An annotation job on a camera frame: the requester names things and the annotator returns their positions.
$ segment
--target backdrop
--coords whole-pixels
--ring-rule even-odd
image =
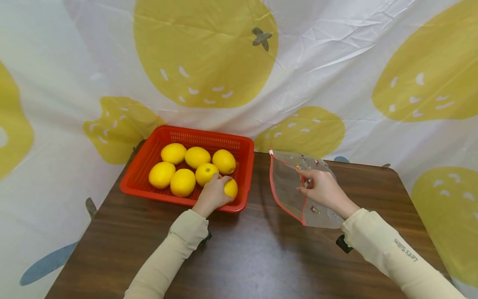
[[[0,289],[43,298],[163,123],[398,172],[478,298],[475,0],[1,0]]]

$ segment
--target wrist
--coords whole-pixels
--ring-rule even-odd
[[[348,197],[345,200],[340,201],[338,205],[331,208],[342,219],[347,220],[355,212],[360,210],[360,207],[351,201]]]
[[[199,216],[202,216],[204,218],[207,218],[209,217],[209,215],[211,215],[212,212],[214,212],[214,208],[213,207],[210,207],[209,205],[203,203],[203,202],[197,202],[193,207],[192,209],[196,214],[198,214]]]

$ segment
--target yellow fruit print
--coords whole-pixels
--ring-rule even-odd
[[[448,272],[478,288],[478,172],[439,167],[422,174],[412,201]]]
[[[321,158],[333,152],[344,135],[345,125],[338,116],[320,107],[302,107],[259,134],[254,143],[259,152],[272,148]]]
[[[277,56],[277,26],[260,0],[138,0],[133,27],[149,79],[186,107],[250,102]]]
[[[109,164],[125,164],[133,147],[164,121],[138,101],[126,97],[102,97],[101,117],[85,122],[83,130],[98,154]]]
[[[28,154],[33,145],[33,128],[20,103],[20,91],[0,62],[0,180]]]
[[[373,91],[390,119],[422,122],[478,115],[478,1],[463,0],[413,33]]]

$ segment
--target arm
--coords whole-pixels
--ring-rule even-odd
[[[166,239],[141,267],[125,299],[161,299],[179,267],[207,237],[208,221],[192,210],[173,223]]]
[[[298,187],[297,191],[346,219],[342,225],[345,242],[397,283],[408,298],[465,298],[376,212],[361,209],[352,202],[330,173],[319,170],[297,170],[297,173],[312,180],[307,188]]]
[[[162,299],[183,262],[207,235],[206,218],[233,199],[224,193],[230,177],[214,175],[191,210],[182,213],[166,239],[148,258],[126,290],[124,299]]]
[[[345,242],[397,283],[408,298],[465,298],[376,212],[354,212],[342,231]]]

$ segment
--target person's left hand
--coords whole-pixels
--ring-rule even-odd
[[[218,173],[214,174],[212,179],[204,185],[192,210],[207,218],[215,209],[232,202],[233,198],[224,193],[224,185],[230,180],[232,180],[231,177],[221,177]]]

